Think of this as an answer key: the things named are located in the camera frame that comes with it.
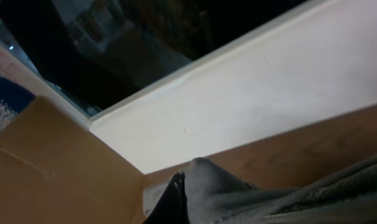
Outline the grey shorts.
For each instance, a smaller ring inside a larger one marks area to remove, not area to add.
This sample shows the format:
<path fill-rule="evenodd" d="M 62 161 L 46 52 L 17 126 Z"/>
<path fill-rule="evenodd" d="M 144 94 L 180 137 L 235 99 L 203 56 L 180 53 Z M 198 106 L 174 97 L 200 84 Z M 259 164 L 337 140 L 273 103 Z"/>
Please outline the grey shorts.
<path fill-rule="evenodd" d="M 146 223 L 377 223 L 377 156 L 300 188 L 266 190 L 196 158 L 144 189 Z"/>

